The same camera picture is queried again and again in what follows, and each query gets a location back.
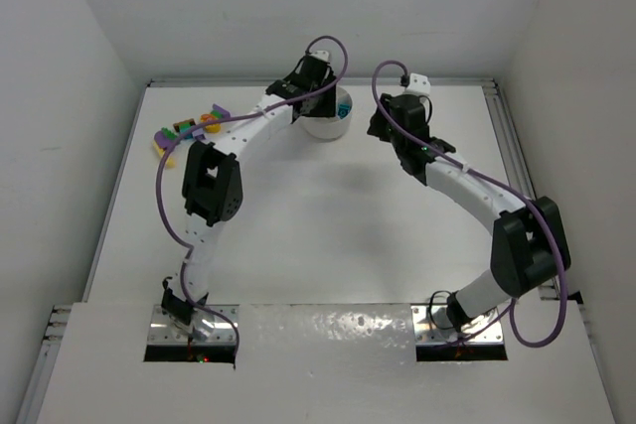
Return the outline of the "teal lego brick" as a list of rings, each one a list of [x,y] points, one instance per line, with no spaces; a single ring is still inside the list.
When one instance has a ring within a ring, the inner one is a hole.
[[[351,106],[348,104],[339,104],[338,105],[338,109],[337,109],[337,116],[340,119],[344,119],[348,116],[349,112],[351,111]]]

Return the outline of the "yellow lego brick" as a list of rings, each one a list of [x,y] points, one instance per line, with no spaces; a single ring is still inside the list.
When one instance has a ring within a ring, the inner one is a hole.
[[[161,147],[161,145],[153,140],[152,141],[152,147],[153,150],[155,151],[155,153],[157,154],[159,159],[164,159],[165,160],[165,168],[167,169],[172,169],[175,167],[176,162],[174,160],[174,158],[172,157],[171,154],[167,154],[166,150],[164,148]]]

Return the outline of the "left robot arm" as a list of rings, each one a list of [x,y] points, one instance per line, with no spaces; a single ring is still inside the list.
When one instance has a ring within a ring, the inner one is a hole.
[[[187,252],[180,271],[164,280],[162,298],[163,311],[182,329],[192,331],[203,314],[213,249],[243,201],[241,167],[298,118],[335,117],[335,79],[327,51],[307,53],[288,76],[265,90],[244,119],[235,119],[226,134],[190,146],[182,186]]]

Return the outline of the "purple arch lego brick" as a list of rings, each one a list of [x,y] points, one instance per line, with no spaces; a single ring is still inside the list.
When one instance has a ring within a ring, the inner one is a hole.
[[[176,140],[177,135],[168,128],[162,128],[154,134],[153,140],[156,145],[165,150],[170,147]]]

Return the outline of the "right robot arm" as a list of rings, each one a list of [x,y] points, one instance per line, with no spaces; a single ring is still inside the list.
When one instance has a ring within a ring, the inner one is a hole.
[[[421,96],[382,94],[367,133],[390,143],[408,175],[460,205],[491,236],[487,269],[449,294],[445,307],[432,316],[438,329],[460,331],[569,269],[557,204],[548,197],[531,201],[517,196],[507,186],[465,170],[455,147],[430,135]]]

